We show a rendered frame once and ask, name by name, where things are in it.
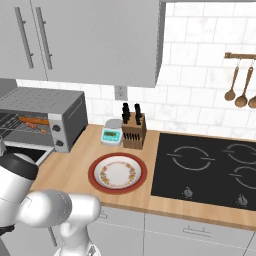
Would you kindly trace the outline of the grey toaster oven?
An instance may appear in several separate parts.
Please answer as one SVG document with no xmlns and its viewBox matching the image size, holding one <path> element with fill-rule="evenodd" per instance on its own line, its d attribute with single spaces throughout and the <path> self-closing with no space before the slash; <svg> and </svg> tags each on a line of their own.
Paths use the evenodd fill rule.
<svg viewBox="0 0 256 256">
<path fill-rule="evenodd" d="M 49 125 L 36 125 L 48 134 L 27 127 L 19 117 L 47 119 Z M 53 125 L 58 125 L 60 131 L 52 130 Z M 83 91 L 17 87 L 0 98 L 0 136 L 4 141 L 51 146 L 57 152 L 70 152 L 87 125 Z M 55 145 L 57 140 L 64 145 Z"/>
</svg>

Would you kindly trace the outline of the toaster oven glass door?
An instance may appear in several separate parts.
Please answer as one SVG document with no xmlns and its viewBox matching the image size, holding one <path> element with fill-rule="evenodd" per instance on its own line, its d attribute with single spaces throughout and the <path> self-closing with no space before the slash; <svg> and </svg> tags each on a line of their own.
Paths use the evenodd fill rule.
<svg viewBox="0 0 256 256">
<path fill-rule="evenodd" d="M 38 166 L 40 166 L 54 151 L 54 148 L 51 146 L 42 146 L 11 141 L 5 141 L 5 146 L 7 153 L 24 154 L 30 157 Z"/>
</svg>

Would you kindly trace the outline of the red kebab skewer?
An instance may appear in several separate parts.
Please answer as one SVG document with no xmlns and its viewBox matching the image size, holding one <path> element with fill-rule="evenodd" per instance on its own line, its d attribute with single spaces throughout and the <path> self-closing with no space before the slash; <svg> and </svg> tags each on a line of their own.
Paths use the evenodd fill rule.
<svg viewBox="0 0 256 256">
<path fill-rule="evenodd" d="M 48 132 L 42 128 L 38 128 L 36 124 L 26 122 L 26 126 L 33 129 L 33 130 L 39 130 L 43 134 L 48 134 Z"/>
</svg>

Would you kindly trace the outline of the orange baguette bread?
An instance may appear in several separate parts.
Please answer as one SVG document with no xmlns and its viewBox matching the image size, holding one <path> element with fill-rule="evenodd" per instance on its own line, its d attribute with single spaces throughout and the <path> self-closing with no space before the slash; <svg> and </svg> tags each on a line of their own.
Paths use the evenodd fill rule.
<svg viewBox="0 0 256 256">
<path fill-rule="evenodd" d="M 39 124 L 39 125 L 49 125 L 49 121 L 47 119 L 41 118 L 31 118 L 31 117 L 19 117 L 18 118 L 21 122 L 29 122 L 32 124 Z"/>
</svg>

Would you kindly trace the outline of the wooden knife block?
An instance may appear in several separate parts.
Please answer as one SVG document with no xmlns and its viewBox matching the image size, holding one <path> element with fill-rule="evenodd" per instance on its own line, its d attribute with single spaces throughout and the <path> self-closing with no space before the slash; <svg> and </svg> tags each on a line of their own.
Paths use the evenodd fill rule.
<svg viewBox="0 0 256 256">
<path fill-rule="evenodd" d="M 141 112 L 138 103 L 134 105 L 134 108 L 135 111 L 131 112 L 128 104 L 123 104 L 123 147 L 142 150 L 147 132 L 145 114 Z"/>
</svg>

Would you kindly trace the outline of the white and teal kitchen scale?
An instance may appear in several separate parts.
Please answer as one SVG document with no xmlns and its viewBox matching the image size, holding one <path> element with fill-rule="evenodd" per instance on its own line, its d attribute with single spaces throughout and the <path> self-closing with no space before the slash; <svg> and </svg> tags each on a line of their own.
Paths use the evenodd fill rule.
<svg viewBox="0 0 256 256">
<path fill-rule="evenodd" d="M 106 121 L 102 133 L 101 143 L 106 146 L 119 146 L 123 139 L 122 120 L 109 119 Z"/>
</svg>

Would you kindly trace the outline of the red rimmed patterned plate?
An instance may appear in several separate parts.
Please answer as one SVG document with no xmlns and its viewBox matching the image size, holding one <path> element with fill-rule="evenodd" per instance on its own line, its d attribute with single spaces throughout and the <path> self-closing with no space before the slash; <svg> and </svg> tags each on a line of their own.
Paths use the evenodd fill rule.
<svg viewBox="0 0 256 256">
<path fill-rule="evenodd" d="M 88 169 L 90 184 L 98 191 L 112 195 L 132 192 L 140 188 L 146 178 L 146 164 L 129 153 L 105 154 Z"/>
</svg>

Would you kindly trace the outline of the black hob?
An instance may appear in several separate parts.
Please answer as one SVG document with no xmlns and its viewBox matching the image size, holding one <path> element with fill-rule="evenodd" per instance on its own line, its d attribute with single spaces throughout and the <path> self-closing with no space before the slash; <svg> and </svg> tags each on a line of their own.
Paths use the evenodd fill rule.
<svg viewBox="0 0 256 256">
<path fill-rule="evenodd" d="M 151 194 L 256 211 L 256 142 L 162 133 Z"/>
</svg>

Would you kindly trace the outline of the grey drawer front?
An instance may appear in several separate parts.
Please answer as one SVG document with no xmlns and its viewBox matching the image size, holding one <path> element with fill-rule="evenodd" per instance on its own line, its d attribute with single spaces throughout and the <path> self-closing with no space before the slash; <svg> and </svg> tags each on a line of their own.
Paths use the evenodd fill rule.
<svg viewBox="0 0 256 256">
<path fill-rule="evenodd" d="M 103 206 L 108 219 L 88 226 L 101 256 L 143 256 L 144 214 Z"/>
<path fill-rule="evenodd" d="M 187 227 L 197 230 L 204 228 L 206 232 L 212 233 L 212 237 L 183 233 L 183 228 Z M 152 214 L 145 215 L 145 229 L 159 234 L 189 238 L 196 241 L 213 242 L 218 245 L 244 249 L 247 248 L 253 237 L 253 231 Z"/>
</svg>

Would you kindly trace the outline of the grey wall socket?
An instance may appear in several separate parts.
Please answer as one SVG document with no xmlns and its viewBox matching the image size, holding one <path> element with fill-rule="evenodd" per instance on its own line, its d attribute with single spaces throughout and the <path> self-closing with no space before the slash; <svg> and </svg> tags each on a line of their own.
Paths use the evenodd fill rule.
<svg viewBox="0 0 256 256">
<path fill-rule="evenodd" d="M 115 99 L 127 101 L 127 87 L 126 86 L 116 86 L 115 87 Z"/>
</svg>

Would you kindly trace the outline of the grey wall cupboard door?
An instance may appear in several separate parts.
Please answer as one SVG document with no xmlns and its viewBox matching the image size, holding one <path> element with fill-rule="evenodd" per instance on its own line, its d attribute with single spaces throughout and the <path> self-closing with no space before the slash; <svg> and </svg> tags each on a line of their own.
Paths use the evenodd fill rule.
<svg viewBox="0 0 256 256">
<path fill-rule="evenodd" d="M 14 7 L 20 7 L 22 18 L 26 21 L 33 69 L 28 66 Z M 0 0 L 0 78 L 47 80 L 30 0 Z"/>
<path fill-rule="evenodd" d="M 161 65 L 160 0 L 31 0 L 46 21 L 50 81 L 153 87 Z"/>
</svg>

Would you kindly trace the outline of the wooden wall rail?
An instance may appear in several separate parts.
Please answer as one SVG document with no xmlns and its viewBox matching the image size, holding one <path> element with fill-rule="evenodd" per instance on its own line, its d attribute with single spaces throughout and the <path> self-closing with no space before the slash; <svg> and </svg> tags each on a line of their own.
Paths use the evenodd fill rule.
<svg viewBox="0 0 256 256">
<path fill-rule="evenodd" d="M 251 60 L 256 60 L 256 54 L 226 52 L 224 54 L 224 58 L 226 58 L 226 59 L 251 59 Z"/>
</svg>

